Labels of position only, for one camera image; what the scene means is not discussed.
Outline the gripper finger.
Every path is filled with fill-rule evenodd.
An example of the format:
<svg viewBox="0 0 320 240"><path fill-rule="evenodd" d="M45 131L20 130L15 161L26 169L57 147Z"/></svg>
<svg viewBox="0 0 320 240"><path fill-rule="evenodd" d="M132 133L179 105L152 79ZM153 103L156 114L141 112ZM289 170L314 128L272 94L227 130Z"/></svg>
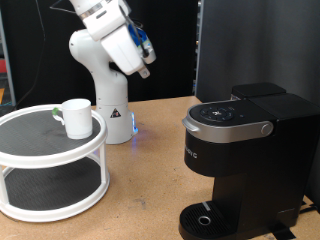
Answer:
<svg viewBox="0 0 320 240"><path fill-rule="evenodd" d="M146 66L144 66L143 68L141 68L138 73L140 74L140 76L143 78L143 79L146 79L150 76L150 72L148 70L148 68Z"/></svg>

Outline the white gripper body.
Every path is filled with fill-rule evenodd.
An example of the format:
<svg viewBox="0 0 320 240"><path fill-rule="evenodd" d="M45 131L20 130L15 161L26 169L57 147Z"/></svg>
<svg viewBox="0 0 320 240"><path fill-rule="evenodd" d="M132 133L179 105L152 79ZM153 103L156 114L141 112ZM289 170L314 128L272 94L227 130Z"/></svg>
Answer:
<svg viewBox="0 0 320 240"><path fill-rule="evenodd" d="M126 75L131 75L145 67L125 25L103 38L101 45Z"/></svg>

